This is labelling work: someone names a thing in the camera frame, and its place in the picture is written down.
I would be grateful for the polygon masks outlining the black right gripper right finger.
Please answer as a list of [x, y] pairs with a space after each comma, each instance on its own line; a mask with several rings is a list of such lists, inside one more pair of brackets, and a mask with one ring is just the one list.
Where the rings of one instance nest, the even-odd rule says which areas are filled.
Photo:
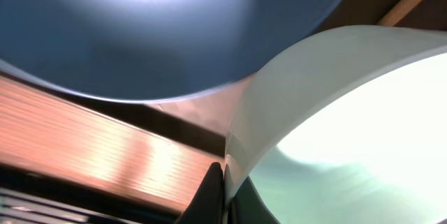
[[279, 224], [247, 177], [228, 206], [229, 224]]

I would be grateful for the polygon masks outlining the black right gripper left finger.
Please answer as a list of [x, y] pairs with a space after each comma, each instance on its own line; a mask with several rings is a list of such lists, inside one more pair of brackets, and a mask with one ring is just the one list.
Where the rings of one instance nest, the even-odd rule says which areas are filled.
[[222, 224], [224, 175], [221, 164], [212, 163], [196, 194], [175, 224]]

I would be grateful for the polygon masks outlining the mint green bowl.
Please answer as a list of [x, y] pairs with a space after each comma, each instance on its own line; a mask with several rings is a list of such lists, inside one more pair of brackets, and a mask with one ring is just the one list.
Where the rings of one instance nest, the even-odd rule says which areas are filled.
[[330, 29], [262, 67], [226, 137], [225, 201], [249, 177], [279, 223], [446, 220], [446, 33]]

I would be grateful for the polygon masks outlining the dark blue plate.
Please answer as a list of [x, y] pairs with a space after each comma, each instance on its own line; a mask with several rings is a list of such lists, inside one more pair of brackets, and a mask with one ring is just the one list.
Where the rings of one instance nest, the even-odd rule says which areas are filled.
[[1, 0], [1, 69], [120, 103], [211, 93], [307, 37], [341, 0]]

